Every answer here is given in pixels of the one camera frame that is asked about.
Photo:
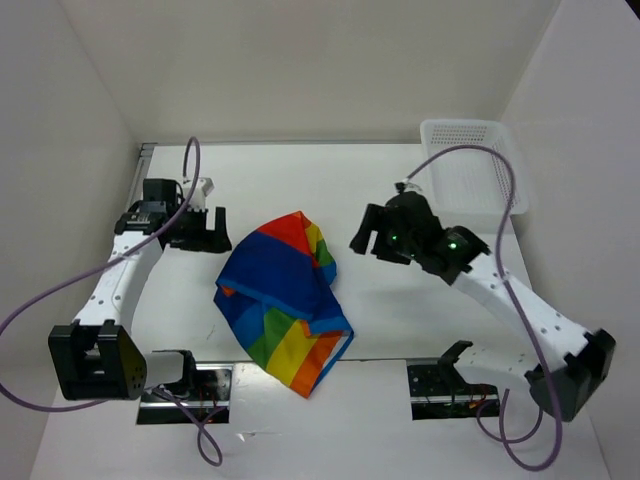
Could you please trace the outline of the rainbow striped shorts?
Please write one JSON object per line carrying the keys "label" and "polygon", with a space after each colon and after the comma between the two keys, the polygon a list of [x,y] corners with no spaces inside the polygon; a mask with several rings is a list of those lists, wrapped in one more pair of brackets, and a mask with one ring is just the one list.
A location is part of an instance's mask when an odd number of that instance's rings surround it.
{"label": "rainbow striped shorts", "polygon": [[320,228],[296,211],[248,234],[216,280],[214,302],[239,345],[304,398],[354,338],[332,291],[336,277]]}

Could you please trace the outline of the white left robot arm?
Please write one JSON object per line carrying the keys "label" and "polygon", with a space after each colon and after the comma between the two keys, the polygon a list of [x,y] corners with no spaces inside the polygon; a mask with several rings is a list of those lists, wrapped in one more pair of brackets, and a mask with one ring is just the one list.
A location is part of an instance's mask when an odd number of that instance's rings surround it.
{"label": "white left robot arm", "polygon": [[221,254],[231,250],[226,210],[215,210],[207,227],[207,177],[182,182],[147,179],[142,197],[114,227],[111,267],[68,325],[56,325],[48,346],[61,392],[67,400],[136,400],[164,385],[175,398],[196,394],[200,376],[184,349],[144,353],[129,334],[144,286],[168,247]]}

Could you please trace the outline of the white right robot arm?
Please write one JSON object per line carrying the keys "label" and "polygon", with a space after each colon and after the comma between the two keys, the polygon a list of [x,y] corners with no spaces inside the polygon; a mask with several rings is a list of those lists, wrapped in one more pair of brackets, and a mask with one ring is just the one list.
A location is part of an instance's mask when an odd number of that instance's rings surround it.
{"label": "white right robot arm", "polygon": [[[390,263],[419,265],[528,339],[535,361],[512,366],[509,374],[527,382],[544,412],[571,421],[607,377],[611,335],[557,313],[471,230],[442,227],[422,195],[405,191],[384,205],[368,205],[350,246]],[[319,227],[297,211],[248,234],[216,281],[215,305],[238,343],[301,396],[311,394],[354,337],[332,291],[336,276]]]}

